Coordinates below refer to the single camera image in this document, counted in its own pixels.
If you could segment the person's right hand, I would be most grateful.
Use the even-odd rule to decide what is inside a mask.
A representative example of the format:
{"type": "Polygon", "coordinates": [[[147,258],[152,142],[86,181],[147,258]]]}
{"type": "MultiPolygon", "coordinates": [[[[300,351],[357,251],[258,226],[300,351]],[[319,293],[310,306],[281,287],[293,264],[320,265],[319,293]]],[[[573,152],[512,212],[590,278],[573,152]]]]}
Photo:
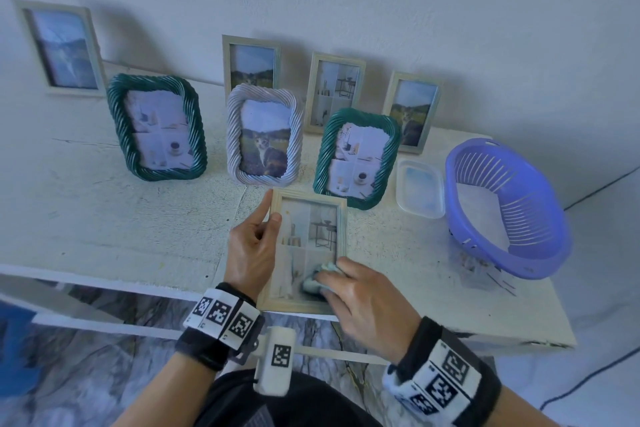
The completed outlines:
{"type": "Polygon", "coordinates": [[[353,322],[340,326],[367,349],[398,364],[409,349],[421,316],[385,275],[347,257],[340,257],[337,267],[345,277],[320,271],[315,278],[333,289],[351,311],[353,322]]]}

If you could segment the person's left hand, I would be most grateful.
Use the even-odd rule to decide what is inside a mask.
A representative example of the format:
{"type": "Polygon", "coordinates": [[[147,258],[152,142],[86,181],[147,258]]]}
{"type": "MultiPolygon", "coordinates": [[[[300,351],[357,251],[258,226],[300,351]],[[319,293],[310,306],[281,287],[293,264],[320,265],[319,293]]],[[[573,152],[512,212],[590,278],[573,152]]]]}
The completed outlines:
{"type": "Polygon", "coordinates": [[[228,241],[227,263],[223,281],[256,302],[275,267],[275,253],[282,216],[273,216],[273,238],[260,242],[234,242],[234,228],[228,241]]]}

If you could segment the light green cleaning cloth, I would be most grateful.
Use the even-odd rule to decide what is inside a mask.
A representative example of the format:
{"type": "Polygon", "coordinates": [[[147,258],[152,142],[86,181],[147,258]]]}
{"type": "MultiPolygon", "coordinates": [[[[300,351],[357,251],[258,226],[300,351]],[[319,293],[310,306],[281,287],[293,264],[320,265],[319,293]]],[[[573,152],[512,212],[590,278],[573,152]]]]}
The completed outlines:
{"type": "Polygon", "coordinates": [[[306,294],[309,294],[309,295],[312,295],[312,296],[323,297],[323,293],[321,292],[322,290],[331,291],[332,293],[335,292],[330,287],[327,287],[327,286],[325,286],[323,284],[320,284],[316,280],[316,278],[315,278],[316,274],[318,272],[320,272],[320,271],[333,272],[333,273],[339,274],[342,277],[346,276],[344,271],[342,271],[340,268],[338,268],[336,266],[336,264],[333,263],[333,262],[326,262],[326,263],[318,264],[313,269],[311,274],[302,281],[302,283],[301,283],[301,291],[303,293],[306,293],[306,294]]]}

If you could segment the wooden frame with interior photo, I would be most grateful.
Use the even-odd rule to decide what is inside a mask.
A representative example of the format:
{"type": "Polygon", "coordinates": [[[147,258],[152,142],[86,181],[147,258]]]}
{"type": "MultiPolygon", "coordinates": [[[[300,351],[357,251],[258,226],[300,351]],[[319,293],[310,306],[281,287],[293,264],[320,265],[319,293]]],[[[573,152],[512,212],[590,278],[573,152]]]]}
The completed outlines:
{"type": "Polygon", "coordinates": [[[332,309],[309,285],[316,271],[347,254],[344,198],[288,188],[273,192],[271,211],[282,216],[275,267],[258,299],[266,312],[330,318],[332,309]]]}
{"type": "Polygon", "coordinates": [[[362,93],[366,62],[313,52],[303,129],[322,134],[334,113],[356,108],[362,93]]]}

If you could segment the person's right forearm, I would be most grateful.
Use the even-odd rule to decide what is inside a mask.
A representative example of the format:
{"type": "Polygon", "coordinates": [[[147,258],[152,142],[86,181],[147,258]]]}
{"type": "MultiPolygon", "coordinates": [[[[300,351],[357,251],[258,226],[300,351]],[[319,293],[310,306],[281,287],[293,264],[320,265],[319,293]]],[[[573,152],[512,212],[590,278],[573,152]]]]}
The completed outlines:
{"type": "Polygon", "coordinates": [[[495,407],[482,427],[563,427],[502,386],[495,407]]]}

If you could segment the person's left forearm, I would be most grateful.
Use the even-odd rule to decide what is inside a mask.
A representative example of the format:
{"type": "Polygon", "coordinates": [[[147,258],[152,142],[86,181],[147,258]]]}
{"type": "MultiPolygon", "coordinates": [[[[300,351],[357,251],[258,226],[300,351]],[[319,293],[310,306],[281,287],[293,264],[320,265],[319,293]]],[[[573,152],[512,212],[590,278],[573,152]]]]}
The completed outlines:
{"type": "Polygon", "coordinates": [[[217,373],[175,352],[111,427],[193,427],[217,373]]]}

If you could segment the person's black clothing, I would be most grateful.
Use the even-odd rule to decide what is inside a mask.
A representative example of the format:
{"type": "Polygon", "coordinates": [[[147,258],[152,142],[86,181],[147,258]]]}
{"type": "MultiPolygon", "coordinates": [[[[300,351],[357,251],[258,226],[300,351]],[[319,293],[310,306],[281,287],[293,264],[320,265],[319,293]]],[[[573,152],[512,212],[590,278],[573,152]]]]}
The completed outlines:
{"type": "Polygon", "coordinates": [[[283,397],[253,390],[254,369],[220,376],[193,427],[382,427],[329,384],[294,372],[283,397]]]}

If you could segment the black left wristband with markers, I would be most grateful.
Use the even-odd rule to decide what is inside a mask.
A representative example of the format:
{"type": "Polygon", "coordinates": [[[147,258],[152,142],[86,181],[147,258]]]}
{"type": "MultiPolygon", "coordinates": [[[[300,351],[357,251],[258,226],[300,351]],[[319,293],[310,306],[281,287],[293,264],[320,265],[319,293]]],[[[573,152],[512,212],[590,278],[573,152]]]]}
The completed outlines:
{"type": "Polygon", "coordinates": [[[265,317],[256,302],[226,282],[209,288],[183,322],[175,351],[220,372],[244,366],[259,344],[265,317]]]}

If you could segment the black right wristband with markers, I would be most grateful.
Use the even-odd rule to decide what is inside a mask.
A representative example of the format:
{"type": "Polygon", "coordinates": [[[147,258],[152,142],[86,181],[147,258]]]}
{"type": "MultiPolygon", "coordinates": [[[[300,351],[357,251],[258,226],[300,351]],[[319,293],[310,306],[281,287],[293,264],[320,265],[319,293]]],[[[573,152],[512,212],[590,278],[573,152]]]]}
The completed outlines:
{"type": "Polygon", "coordinates": [[[454,427],[483,427],[499,399],[502,383],[492,368],[448,329],[423,317],[383,385],[412,415],[454,427]]]}

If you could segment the white table crossbar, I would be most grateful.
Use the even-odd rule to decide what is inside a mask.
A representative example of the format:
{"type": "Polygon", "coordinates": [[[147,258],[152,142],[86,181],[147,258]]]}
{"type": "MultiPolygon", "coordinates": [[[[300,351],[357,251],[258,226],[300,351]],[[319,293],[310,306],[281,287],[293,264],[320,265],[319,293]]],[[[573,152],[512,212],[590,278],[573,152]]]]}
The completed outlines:
{"type": "MultiPolygon", "coordinates": [[[[182,333],[180,330],[171,330],[152,326],[128,325],[124,323],[107,323],[104,321],[70,318],[67,316],[50,313],[37,313],[33,317],[32,322],[35,325],[41,326],[72,328],[105,334],[153,337],[156,339],[169,341],[176,341],[182,333]]],[[[301,344],[292,344],[291,354],[318,358],[331,358],[332,360],[352,363],[373,364],[381,366],[388,365],[387,361],[376,355],[368,355],[366,353],[356,353],[343,350],[325,350],[322,348],[304,346],[301,344]]]]}

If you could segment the purple plastic colander basket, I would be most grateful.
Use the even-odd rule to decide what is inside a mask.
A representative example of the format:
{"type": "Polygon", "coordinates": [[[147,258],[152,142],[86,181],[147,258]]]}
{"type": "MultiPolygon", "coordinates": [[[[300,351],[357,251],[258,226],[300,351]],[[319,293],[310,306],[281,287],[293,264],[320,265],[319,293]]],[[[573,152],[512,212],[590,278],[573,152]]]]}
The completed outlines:
{"type": "Polygon", "coordinates": [[[452,238],[468,254],[526,280],[552,276],[570,256],[564,210],[545,176],[516,151],[488,138],[455,146],[445,160],[445,208],[452,238]],[[492,197],[498,231],[493,243],[463,210],[459,187],[492,197]]]}

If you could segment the blue object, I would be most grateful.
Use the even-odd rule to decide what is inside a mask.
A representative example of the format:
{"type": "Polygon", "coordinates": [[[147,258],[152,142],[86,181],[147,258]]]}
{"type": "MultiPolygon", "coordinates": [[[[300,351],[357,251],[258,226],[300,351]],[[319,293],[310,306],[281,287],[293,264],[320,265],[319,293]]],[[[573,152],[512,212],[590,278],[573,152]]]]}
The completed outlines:
{"type": "Polygon", "coordinates": [[[0,301],[0,399],[25,395],[38,384],[41,368],[28,367],[24,343],[36,312],[0,301]]]}

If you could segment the wooden frame with landscape photo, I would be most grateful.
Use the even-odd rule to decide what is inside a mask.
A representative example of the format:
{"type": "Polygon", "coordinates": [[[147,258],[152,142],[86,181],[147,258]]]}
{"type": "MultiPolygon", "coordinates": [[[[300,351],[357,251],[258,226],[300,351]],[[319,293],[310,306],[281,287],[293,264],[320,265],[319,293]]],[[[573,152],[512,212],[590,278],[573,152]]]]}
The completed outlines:
{"type": "Polygon", "coordinates": [[[232,35],[222,35],[225,96],[241,83],[268,89],[280,88],[281,44],[232,35]]]}

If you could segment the wooden frame with cat photo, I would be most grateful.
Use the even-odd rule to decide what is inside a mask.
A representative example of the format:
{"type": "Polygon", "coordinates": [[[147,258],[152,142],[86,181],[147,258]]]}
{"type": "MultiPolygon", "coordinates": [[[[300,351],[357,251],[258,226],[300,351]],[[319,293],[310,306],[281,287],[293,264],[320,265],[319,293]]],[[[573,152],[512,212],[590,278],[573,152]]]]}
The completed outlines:
{"type": "Polygon", "coordinates": [[[441,93],[441,85],[425,76],[393,72],[382,115],[390,116],[401,131],[399,153],[423,152],[441,93]]]}

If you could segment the cream frame with mountain photo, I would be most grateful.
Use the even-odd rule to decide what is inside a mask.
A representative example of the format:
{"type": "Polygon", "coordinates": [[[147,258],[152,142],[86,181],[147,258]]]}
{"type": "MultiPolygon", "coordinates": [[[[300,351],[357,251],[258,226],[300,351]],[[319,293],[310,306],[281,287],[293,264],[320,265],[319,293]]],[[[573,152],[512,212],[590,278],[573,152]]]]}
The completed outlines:
{"type": "Polygon", "coordinates": [[[106,97],[106,73],[87,7],[11,0],[49,94],[106,97]]]}

